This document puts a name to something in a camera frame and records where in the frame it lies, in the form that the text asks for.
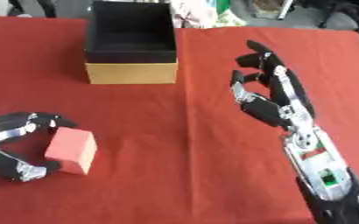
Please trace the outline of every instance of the red table surface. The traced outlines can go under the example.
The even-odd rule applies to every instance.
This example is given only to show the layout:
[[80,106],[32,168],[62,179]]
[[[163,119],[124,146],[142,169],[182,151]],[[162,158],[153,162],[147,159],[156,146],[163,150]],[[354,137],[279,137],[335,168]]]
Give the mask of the red table surface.
[[[76,19],[0,18],[0,114],[61,114],[93,131],[99,147],[87,177],[0,179],[0,224],[313,223],[282,130],[245,115],[229,91],[246,39],[298,74],[317,123],[359,175],[358,34],[184,29],[176,84],[89,85],[84,28]],[[42,152],[41,135],[23,151]]]

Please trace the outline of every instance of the table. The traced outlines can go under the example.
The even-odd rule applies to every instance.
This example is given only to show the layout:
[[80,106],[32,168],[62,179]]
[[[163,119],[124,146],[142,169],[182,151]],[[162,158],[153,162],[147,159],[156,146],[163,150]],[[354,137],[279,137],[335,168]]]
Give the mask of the table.
[[[0,18],[0,114],[59,113],[93,131],[99,147],[87,177],[0,179],[0,224],[313,223],[282,131],[233,102],[229,79],[234,58],[250,52],[246,39],[274,49],[298,74],[318,124],[359,175],[358,34],[182,29],[176,84],[89,85],[85,24]],[[250,90],[265,94],[256,84]],[[41,133],[19,151],[41,156],[47,140]]]

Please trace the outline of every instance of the cube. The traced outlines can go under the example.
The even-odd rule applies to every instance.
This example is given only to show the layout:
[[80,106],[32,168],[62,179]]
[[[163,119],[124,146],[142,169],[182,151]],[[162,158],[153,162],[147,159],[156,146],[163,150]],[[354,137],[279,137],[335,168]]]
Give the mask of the cube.
[[58,128],[45,157],[60,162],[61,172],[87,175],[94,159],[96,143],[90,131]]

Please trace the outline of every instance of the open box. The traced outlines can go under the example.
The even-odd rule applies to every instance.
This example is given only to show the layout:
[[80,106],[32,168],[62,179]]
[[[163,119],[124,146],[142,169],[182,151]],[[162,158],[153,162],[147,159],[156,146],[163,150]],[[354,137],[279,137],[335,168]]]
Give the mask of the open box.
[[85,53],[92,84],[174,83],[169,4],[93,2]]

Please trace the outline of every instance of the cardboard box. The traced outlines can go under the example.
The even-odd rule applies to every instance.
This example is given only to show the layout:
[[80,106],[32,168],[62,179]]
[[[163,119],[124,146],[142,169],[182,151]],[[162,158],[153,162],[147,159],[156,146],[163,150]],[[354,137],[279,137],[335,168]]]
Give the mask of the cardboard box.
[[169,4],[93,2],[85,53],[92,84],[174,83]]

